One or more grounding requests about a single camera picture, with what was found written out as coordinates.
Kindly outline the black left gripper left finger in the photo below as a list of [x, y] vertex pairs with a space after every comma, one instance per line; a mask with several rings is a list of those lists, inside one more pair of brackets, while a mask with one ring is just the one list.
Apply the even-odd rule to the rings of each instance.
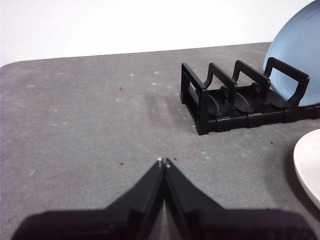
[[147, 240], [163, 206], [162, 159], [102, 209], [46, 211], [28, 216], [14, 240]]

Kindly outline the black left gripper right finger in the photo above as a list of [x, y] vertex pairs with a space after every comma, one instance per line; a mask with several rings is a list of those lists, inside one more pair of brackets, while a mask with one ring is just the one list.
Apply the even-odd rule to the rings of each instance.
[[280, 209], [227, 209], [193, 183], [170, 159], [164, 163], [168, 218], [182, 240], [315, 240], [298, 213]]

